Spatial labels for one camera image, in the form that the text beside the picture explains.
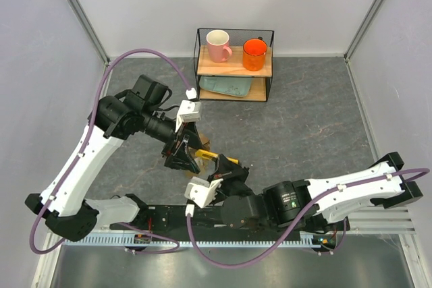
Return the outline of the brown cardboard express box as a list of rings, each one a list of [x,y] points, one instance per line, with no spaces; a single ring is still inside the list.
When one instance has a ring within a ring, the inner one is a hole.
[[[199,138],[202,143],[203,150],[211,151],[211,142],[208,137],[206,137],[203,133],[199,132]],[[202,179],[206,179],[213,172],[214,162],[212,160],[207,160],[202,157],[196,155],[196,150],[193,148],[189,149],[192,158],[195,160],[196,164],[200,168],[199,173],[192,173],[190,171],[184,171],[184,175],[186,178],[190,179],[191,177],[200,177]]]

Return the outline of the yellow utility knife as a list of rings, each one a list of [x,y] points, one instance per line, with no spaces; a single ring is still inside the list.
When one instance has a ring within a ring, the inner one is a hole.
[[[206,159],[206,160],[213,160],[213,159],[217,159],[219,157],[219,155],[217,153],[210,152],[208,150],[203,150],[203,149],[197,150],[195,152],[195,155],[199,158]],[[236,163],[236,164],[240,163],[240,161],[238,159],[233,159],[230,157],[227,157],[227,160],[229,160],[233,163]]]

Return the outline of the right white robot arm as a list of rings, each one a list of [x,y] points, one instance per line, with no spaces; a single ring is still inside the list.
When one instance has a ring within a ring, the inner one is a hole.
[[[254,193],[247,185],[249,169],[225,156],[217,158],[207,181],[218,180],[212,203],[221,203],[223,224],[233,229],[327,232],[350,213],[366,206],[393,208],[416,202],[423,193],[415,180],[401,174],[404,161],[391,152],[368,169],[327,179],[281,181]]]

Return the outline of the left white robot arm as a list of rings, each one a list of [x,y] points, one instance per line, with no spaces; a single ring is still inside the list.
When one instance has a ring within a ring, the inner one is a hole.
[[[168,86],[141,75],[131,89],[99,100],[94,125],[87,125],[80,142],[61,173],[40,194],[25,200],[35,214],[41,214],[46,226],[69,241],[80,241],[93,229],[115,223],[127,223],[142,229],[148,222],[147,205],[134,194],[108,200],[91,200],[86,194],[109,157],[137,132],[161,141],[165,166],[199,173],[192,149],[203,144],[196,130],[201,103],[195,89],[178,108],[175,119],[165,116],[161,105],[172,91]]]

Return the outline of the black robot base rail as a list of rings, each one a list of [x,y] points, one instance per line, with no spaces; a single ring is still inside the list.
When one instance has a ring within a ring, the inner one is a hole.
[[[131,226],[151,230],[151,232],[177,241],[188,241],[184,205],[153,205],[149,206],[131,222]],[[285,231],[284,228],[264,227],[257,229],[235,229],[222,223],[221,207],[208,206],[196,208],[192,218],[192,229],[196,241],[276,241]],[[294,241],[300,238],[300,232],[324,234],[337,230],[350,230],[349,222],[339,221],[328,224],[321,216],[301,220],[286,238]]]

